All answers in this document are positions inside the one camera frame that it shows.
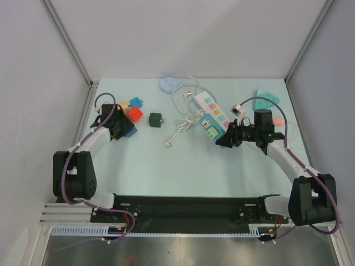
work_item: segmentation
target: metal floor panel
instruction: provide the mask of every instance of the metal floor panel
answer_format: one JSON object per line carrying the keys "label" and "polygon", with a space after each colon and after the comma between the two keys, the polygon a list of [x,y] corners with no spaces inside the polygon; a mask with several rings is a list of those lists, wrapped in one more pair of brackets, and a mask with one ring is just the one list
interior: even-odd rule
{"label": "metal floor panel", "polygon": [[42,266],[339,265],[331,238],[307,227],[276,244],[241,238],[127,237],[110,245],[91,241],[54,251],[82,239],[51,236]]}

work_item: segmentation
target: blue round object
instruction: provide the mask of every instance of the blue round object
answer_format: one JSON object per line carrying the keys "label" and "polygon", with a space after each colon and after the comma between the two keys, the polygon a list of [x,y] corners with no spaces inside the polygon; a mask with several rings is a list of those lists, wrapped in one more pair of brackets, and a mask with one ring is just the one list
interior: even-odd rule
{"label": "blue round object", "polygon": [[172,77],[163,78],[160,82],[160,89],[163,93],[172,93],[178,86],[178,80]]}

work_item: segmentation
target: white wall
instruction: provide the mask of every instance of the white wall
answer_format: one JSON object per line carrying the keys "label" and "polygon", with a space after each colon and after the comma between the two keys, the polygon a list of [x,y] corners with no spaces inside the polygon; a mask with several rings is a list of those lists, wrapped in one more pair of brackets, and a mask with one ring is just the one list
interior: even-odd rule
{"label": "white wall", "polygon": [[21,228],[33,242],[52,156],[73,141],[88,88],[39,0],[1,1],[0,24],[1,261]]}
{"label": "white wall", "polygon": [[291,80],[315,166],[337,182],[338,205],[355,247],[355,1],[339,0]]}
{"label": "white wall", "polygon": [[325,0],[53,0],[92,79],[284,78]]}

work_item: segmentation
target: teal power strip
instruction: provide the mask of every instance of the teal power strip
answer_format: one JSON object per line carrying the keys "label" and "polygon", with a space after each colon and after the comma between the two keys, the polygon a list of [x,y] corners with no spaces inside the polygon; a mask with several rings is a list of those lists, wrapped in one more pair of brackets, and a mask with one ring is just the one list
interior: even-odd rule
{"label": "teal power strip", "polygon": [[207,136],[212,140],[219,139],[226,132],[210,114],[205,114],[200,118],[199,122],[201,126],[206,130]]}
{"label": "teal power strip", "polygon": [[[268,99],[272,100],[273,102],[275,102],[277,104],[280,102],[280,99],[278,97],[274,96],[271,93],[268,93],[266,90],[263,90],[263,89],[257,89],[255,96],[268,98]],[[259,110],[259,109],[266,109],[266,108],[270,108],[270,107],[273,107],[273,106],[274,105],[271,102],[267,101],[267,100],[255,99],[254,103],[253,103],[253,110],[256,111],[256,110]]]}

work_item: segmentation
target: red cube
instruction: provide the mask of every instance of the red cube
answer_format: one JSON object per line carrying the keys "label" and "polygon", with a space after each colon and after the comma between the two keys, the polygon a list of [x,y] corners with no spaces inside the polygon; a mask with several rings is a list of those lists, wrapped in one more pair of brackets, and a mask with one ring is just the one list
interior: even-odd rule
{"label": "red cube", "polygon": [[126,115],[132,122],[137,122],[142,117],[143,113],[137,106],[135,106],[128,110]]}

